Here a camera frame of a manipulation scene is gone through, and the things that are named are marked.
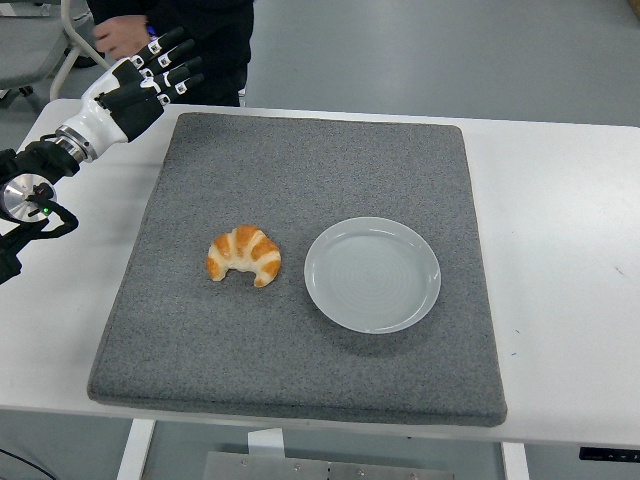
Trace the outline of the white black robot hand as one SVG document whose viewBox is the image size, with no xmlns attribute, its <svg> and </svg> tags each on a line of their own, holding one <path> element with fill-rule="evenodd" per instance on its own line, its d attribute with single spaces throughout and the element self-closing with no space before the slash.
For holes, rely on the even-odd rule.
<svg viewBox="0 0 640 480">
<path fill-rule="evenodd" d="M 56 131 L 55 143 L 79 163 L 92 162 L 118 143 L 144 133 L 204 80 L 194 41 L 178 27 L 116 61 L 81 97 L 81 109 Z"/>
</svg>

